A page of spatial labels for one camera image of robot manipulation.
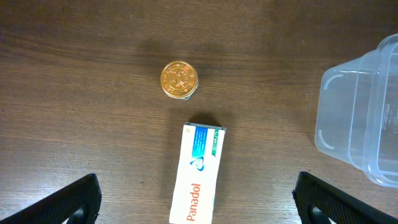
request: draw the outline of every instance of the clear plastic container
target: clear plastic container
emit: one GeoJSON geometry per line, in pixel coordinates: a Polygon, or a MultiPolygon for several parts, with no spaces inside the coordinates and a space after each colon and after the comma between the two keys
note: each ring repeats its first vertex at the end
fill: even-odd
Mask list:
{"type": "Polygon", "coordinates": [[[315,144],[398,188],[398,34],[322,77],[315,144]]]}

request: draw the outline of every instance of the wood grain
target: wood grain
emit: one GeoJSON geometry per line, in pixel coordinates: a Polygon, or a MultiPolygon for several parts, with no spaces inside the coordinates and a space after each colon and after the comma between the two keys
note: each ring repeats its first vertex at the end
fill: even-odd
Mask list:
{"type": "Polygon", "coordinates": [[[184,122],[228,129],[213,223],[300,223],[309,171],[398,217],[398,190],[319,152],[323,72],[397,32],[397,1],[0,2],[0,219],[87,173],[98,223],[168,223],[184,122]],[[167,97],[186,60],[200,86],[167,97]]]}

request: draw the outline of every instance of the white box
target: white box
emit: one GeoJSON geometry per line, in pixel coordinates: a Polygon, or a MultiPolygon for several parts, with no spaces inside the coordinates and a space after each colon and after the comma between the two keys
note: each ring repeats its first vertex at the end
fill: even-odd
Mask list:
{"type": "Polygon", "coordinates": [[[169,222],[210,224],[225,128],[186,123],[169,222]]]}

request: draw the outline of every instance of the black object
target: black object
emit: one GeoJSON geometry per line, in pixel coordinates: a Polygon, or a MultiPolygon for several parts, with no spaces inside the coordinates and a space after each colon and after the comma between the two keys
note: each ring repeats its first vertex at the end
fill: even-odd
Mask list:
{"type": "Polygon", "coordinates": [[[307,172],[298,175],[293,191],[298,214],[304,224],[398,223],[398,220],[307,172]]]}
{"type": "Polygon", "coordinates": [[[0,224],[92,224],[101,206],[101,189],[95,174],[88,174],[41,201],[0,221],[0,224]]]}

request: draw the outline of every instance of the wooden table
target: wooden table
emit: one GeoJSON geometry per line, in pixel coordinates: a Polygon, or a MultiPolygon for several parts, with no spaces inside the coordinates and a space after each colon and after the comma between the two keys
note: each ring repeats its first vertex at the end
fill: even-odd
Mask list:
{"type": "Polygon", "coordinates": [[[213,223],[300,223],[300,171],[398,217],[380,187],[314,145],[320,80],[398,30],[397,1],[0,3],[0,219],[94,172],[98,223],[168,223],[186,121],[228,129],[213,223]],[[200,86],[167,97],[160,71],[200,86]]]}

